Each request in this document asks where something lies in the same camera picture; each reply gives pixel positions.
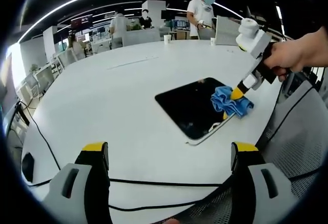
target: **white table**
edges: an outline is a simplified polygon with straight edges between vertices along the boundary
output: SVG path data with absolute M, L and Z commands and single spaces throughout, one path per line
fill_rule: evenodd
M 231 142 L 255 144 L 274 109 L 280 83 L 264 82 L 247 97 L 254 110 L 232 117 L 199 146 L 187 137 L 155 101 L 159 93 L 213 77 L 236 86 L 252 58 L 235 46 L 210 46 L 208 40 L 175 40 L 115 49 L 69 65 L 41 100 L 34 118 L 61 167 L 74 162 L 83 146 L 107 141 L 111 178 L 177 183 L 223 183 L 230 175 Z M 58 172 L 31 123 L 23 155 L 34 156 L 34 184 Z M 45 185 L 33 189 L 43 199 Z M 121 208 L 169 205 L 199 200 L 215 188 L 158 187 L 112 182 L 109 204 Z M 120 212 L 114 223 L 151 223 L 188 207 Z

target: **black cable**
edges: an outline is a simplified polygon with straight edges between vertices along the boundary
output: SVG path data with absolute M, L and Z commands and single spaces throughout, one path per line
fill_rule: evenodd
M 176 207 L 182 207 L 182 206 L 188 206 L 188 205 L 194 205 L 196 203 L 205 202 L 208 199 L 212 199 L 212 197 L 217 196 L 221 194 L 222 192 L 226 191 L 230 186 L 232 181 L 234 180 L 234 176 L 231 175 L 223 184 L 220 184 L 220 187 L 217 188 L 215 191 L 207 195 L 205 198 L 201 200 L 196 200 L 192 202 L 184 202 L 184 203 L 177 203 L 174 205 L 158 205 L 158 206 L 144 206 L 144 207 L 138 207 L 138 208 L 132 208 L 132 209 L 123 209 L 116 206 L 108 205 L 109 208 L 124 212 L 133 212 L 133 211 L 140 211 L 140 210 L 151 210 L 151 209 L 167 209 L 167 208 L 176 208 Z
M 40 128 L 39 128 L 39 126 L 37 125 L 36 121 L 33 119 L 33 117 L 32 117 L 32 115 L 31 115 L 29 109 L 27 109 L 27 112 L 29 113 L 29 115 L 30 115 L 32 121 L 33 121 L 34 124 L 36 125 L 36 128 L 37 128 L 37 130 L 39 131 L 39 134 L 41 135 L 41 137 L 42 137 L 42 138 L 44 139 L 44 141 L 46 142 L 46 144 L 47 144 L 47 146 L 48 146 L 48 148 L 49 148 L 49 150 L 50 150 L 50 153 L 51 153 L 53 159 L 55 160 L 55 163 L 56 163 L 58 169 L 60 170 L 59 163 L 57 162 L 57 159 L 56 159 L 55 155 L 53 154 L 53 151 L 51 150 L 51 147 L 50 147 L 48 141 L 46 140 L 46 138 L 43 136 L 42 132 L 40 131 Z
M 185 202 L 185 203 L 178 203 L 176 205 L 159 205 L 159 206 L 144 206 L 139 208 L 132 208 L 132 209 L 123 209 L 116 206 L 108 205 L 109 208 L 124 212 L 133 212 L 133 211 L 140 211 L 140 210 L 151 210 L 151 209 L 167 209 L 167 208 L 175 208 L 175 207 L 181 207 L 181 206 L 187 206 L 187 205 L 194 205 L 196 203 L 202 202 L 202 200 L 196 200 L 192 202 Z
M 111 179 L 112 182 L 121 182 L 137 185 L 152 185 L 152 186 L 170 186 L 170 187 L 220 187 L 222 184 L 193 184 L 193 183 L 168 183 L 168 182 L 153 182 L 153 181 L 139 181 L 126 179 Z
M 46 185 L 46 184 L 48 184 L 50 181 L 51 181 L 51 180 L 50 180 L 50 179 L 48 179 L 48 180 L 46 180 L 46 181 L 43 181 L 43 182 L 40 182 L 40 183 L 38 183 L 38 184 L 34 184 L 34 185 L 27 185 L 27 186 L 29 186 L 29 187 L 40 187 L 40 186 L 43 186 L 43 185 Z

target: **blue cloth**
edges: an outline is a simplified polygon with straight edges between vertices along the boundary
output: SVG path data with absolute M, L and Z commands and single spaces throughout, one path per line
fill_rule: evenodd
M 213 107 L 217 112 L 221 112 L 223 110 L 228 116 L 236 113 L 239 118 L 242 118 L 247 115 L 248 109 L 252 109 L 254 107 L 254 104 L 245 97 L 237 100 L 231 100 L 231 93 L 231 87 L 223 86 L 215 88 L 215 93 L 211 97 Z

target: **human hand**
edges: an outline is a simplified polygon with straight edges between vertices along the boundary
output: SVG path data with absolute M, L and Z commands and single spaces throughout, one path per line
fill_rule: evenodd
M 201 24 L 197 24 L 197 29 L 198 30 L 201 30 L 201 29 L 203 29 L 204 27 L 201 25 Z
M 278 42 L 272 45 L 271 56 L 264 60 L 282 82 L 286 79 L 287 68 L 292 72 L 303 69 L 303 47 L 298 40 Z
M 163 224 L 179 224 L 180 222 L 176 219 L 169 219 L 166 222 L 164 222 Z

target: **paper cup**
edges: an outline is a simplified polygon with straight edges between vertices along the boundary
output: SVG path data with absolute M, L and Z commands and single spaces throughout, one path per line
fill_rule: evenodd
M 211 46 L 214 46 L 214 45 L 216 45 L 215 43 L 216 43 L 216 40 L 215 40 L 215 38 L 211 38 Z
M 167 45 L 171 42 L 171 35 L 164 35 L 164 44 Z

